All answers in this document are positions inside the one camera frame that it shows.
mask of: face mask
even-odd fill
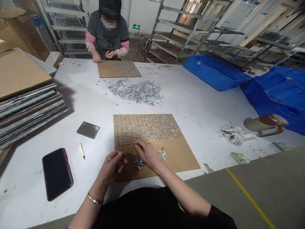
[[[103,25],[104,25],[104,27],[105,27],[106,29],[114,29],[114,28],[117,27],[116,24],[115,24],[115,25],[110,25],[108,22],[104,21],[103,19],[102,19],[102,23],[103,23]]]

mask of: hand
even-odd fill
[[[164,163],[158,156],[156,149],[151,143],[144,140],[136,140],[133,143],[141,158],[154,171],[156,171],[158,167]]]
[[[115,56],[115,51],[111,51],[111,52],[107,51],[106,52],[106,58],[112,59],[114,56]]]
[[[99,53],[95,49],[92,48],[90,50],[90,52],[92,54],[92,59],[93,59],[94,63],[102,62],[101,56],[99,55]]]
[[[121,162],[120,166],[116,170],[116,165],[119,162]],[[98,173],[97,181],[106,186],[110,185],[114,181],[115,177],[122,172],[124,164],[127,163],[128,161],[124,157],[123,152],[119,150],[113,151],[106,157],[104,164]]]

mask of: woman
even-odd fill
[[[121,0],[99,0],[99,10],[90,15],[85,44],[95,63],[121,60],[129,52],[128,27],[121,16],[121,5]]]
[[[151,143],[134,142],[140,157],[167,184],[165,188],[141,188],[114,202],[103,205],[108,185],[128,163],[121,151],[114,151],[105,162],[77,211],[69,229],[90,228],[234,228],[234,220],[209,204],[179,178],[161,158]]]

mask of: black hair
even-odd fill
[[[99,17],[105,16],[108,20],[121,21],[121,0],[99,0]]]

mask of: smartphone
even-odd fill
[[[73,185],[73,178],[64,148],[42,158],[48,201],[56,199]]]

